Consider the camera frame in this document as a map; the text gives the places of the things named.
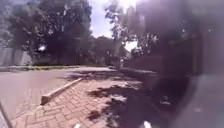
tree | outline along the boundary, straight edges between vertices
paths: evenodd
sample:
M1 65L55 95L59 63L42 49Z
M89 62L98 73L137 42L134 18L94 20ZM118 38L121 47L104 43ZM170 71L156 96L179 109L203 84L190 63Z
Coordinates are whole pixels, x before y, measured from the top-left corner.
M90 15L86 0L40 0L16 6L8 19L13 35L9 46L28 50L35 59L49 57L57 64L62 58L76 60L81 55L79 46L90 35Z

foliage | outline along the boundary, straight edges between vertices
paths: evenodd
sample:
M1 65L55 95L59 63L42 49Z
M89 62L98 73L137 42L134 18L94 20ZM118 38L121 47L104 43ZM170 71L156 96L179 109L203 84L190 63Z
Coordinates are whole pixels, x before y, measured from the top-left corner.
M8 19L8 30L13 35L8 46L28 50L35 59L47 57L58 64L66 57L75 61L88 42L90 15L86 0L40 0L16 5Z
M126 13L117 0L112 0L106 18L114 25L114 37L121 42L137 41L142 54L157 51L154 47L167 48L200 38L198 20L184 0L142 1Z

asphalt road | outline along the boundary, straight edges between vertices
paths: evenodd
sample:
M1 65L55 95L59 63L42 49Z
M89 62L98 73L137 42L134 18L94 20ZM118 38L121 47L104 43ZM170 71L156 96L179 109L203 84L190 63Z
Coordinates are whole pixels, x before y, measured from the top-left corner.
M107 68L75 68L51 71L0 73L0 100L10 119L33 109L42 94L68 83L64 79L76 71L109 70Z

red brick pavement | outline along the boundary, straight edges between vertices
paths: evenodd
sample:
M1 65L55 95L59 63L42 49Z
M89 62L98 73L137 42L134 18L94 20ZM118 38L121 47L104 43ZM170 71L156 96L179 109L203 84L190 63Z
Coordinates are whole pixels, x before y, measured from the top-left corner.
M106 117L89 119L93 111L101 111L111 97L92 97L89 92L113 85L124 86L125 81L90 80L83 81L64 91L44 106L26 112L12 121L15 128L106 128Z

